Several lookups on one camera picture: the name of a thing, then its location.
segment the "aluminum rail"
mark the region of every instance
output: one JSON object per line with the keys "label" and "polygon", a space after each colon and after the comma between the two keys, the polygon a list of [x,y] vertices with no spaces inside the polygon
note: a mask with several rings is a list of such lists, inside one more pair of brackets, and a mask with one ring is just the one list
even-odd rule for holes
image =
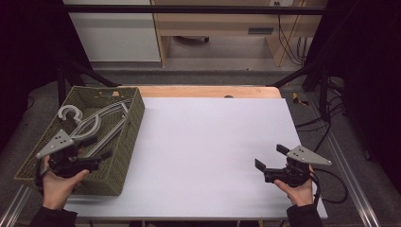
{"label": "aluminum rail", "polygon": [[7,208],[6,212],[0,218],[0,227],[12,227],[21,214],[21,211],[29,198],[32,189],[25,185],[21,185],[17,194]]}
{"label": "aluminum rail", "polygon": [[85,13],[196,13],[196,14],[280,14],[326,15],[340,9],[308,7],[241,7],[241,6],[149,6],[149,5],[42,5],[47,10]]}
{"label": "aluminum rail", "polygon": [[[320,114],[318,110],[317,97],[311,96],[309,94],[306,95],[310,100],[313,111],[317,116],[319,116]],[[333,149],[334,160],[339,165],[340,174],[345,184],[347,185],[347,188],[354,201],[357,211],[359,212],[360,218],[362,219],[366,227],[379,227],[380,223],[378,222],[378,219],[375,215],[375,211],[373,210],[371,204],[366,198],[366,195],[363,192],[363,189],[357,180],[357,176],[355,175],[354,171],[352,170],[346,158],[344,157],[340,145],[336,140],[336,137],[331,131],[327,135],[328,135],[327,140],[331,148]]]}

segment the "black curtain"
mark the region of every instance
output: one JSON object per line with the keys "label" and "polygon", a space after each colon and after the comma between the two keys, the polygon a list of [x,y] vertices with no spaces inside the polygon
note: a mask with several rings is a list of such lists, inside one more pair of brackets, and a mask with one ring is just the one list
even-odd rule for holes
{"label": "black curtain", "polygon": [[[19,124],[28,94],[57,79],[62,58],[92,69],[68,13],[43,11],[39,4],[0,0],[0,150]],[[70,83],[82,85],[79,72],[69,76]]]}
{"label": "black curtain", "polygon": [[[307,62],[321,56],[319,51],[352,5],[329,1],[331,8],[347,10],[341,16],[323,16]],[[323,65],[329,77],[344,79],[350,119],[373,160],[401,192],[401,1],[358,1],[336,40],[326,47]],[[311,73],[306,80],[316,85],[319,76]]]}

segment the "white table surface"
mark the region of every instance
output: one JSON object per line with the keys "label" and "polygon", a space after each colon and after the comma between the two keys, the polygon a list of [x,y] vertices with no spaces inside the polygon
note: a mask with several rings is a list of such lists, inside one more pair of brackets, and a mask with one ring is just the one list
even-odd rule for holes
{"label": "white table surface", "polygon": [[[258,159],[283,168],[275,147],[300,145],[282,98],[145,97],[122,194],[72,196],[65,209],[106,219],[278,219],[291,206],[265,183]],[[321,218],[327,214],[320,202]]]}

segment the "white cabinet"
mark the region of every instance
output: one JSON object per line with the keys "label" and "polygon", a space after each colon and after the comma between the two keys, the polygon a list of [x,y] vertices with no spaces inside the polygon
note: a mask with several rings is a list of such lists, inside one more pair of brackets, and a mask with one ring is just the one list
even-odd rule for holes
{"label": "white cabinet", "polygon": [[[150,5],[149,0],[64,0],[64,4]],[[89,61],[160,61],[151,13],[70,13]]]}

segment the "wall outlet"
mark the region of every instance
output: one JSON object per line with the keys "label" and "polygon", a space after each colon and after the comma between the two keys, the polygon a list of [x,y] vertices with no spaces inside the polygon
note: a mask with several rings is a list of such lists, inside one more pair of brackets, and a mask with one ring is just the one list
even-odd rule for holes
{"label": "wall outlet", "polygon": [[279,3],[280,7],[291,7],[294,3],[294,0],[270,0],[269,7],[275,7],[275,2]]}

